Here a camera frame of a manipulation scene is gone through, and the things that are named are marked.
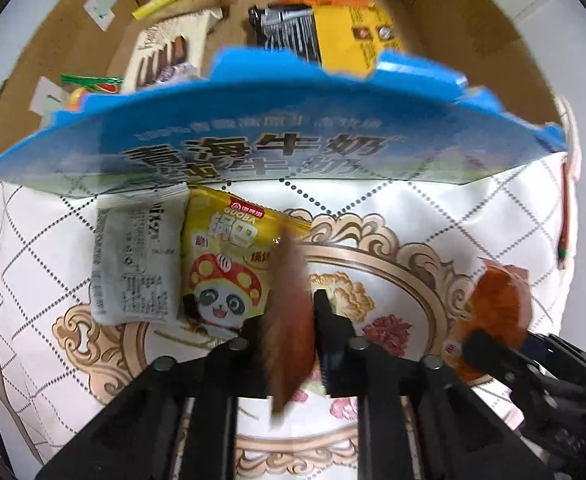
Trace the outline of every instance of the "ornate gold frame pattern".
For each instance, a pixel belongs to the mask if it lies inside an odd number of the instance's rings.
[[[428,352],[441,351],[452,318],[468,315],[464,307],[473,292],[470,278],[456,274],[452,262],[442,262],[428,245],[401,246],[380,215],[312,217],[304,209],[287,214],[311,222],[310,233],[302,240],[308,262],[362,270],[412,295],[431,327]],[[142,322],[100,326],[91,318],[87,304],[71,307],[52,327],[68,360],[89,376],[91,392],[105,404],[147,367],[147,329],[148,323]],[[357,456],[357,426],[351,424],[290,440],[238,435],[236,467],[242,478],[284,472],[307,476],[331,465],[354,465]]]

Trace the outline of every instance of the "cardboard box wall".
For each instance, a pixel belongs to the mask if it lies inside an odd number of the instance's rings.
[[[131,12],[147,0],[117,0],[105,30],[84,10],[87,0],[60,0],[23,50],[0,92],[0,153],[32,134],[30,111],[41,76],[123,75],[141,25]],[[217,50],[252,44],[247,8],[273,0],[237,0],[207,40],[205,71]],[[466,73],[495,92],[506,109],[532,123],[559,118],[553,95],[513,24],[492,0],[376,0],[393,16],[410,51]]]

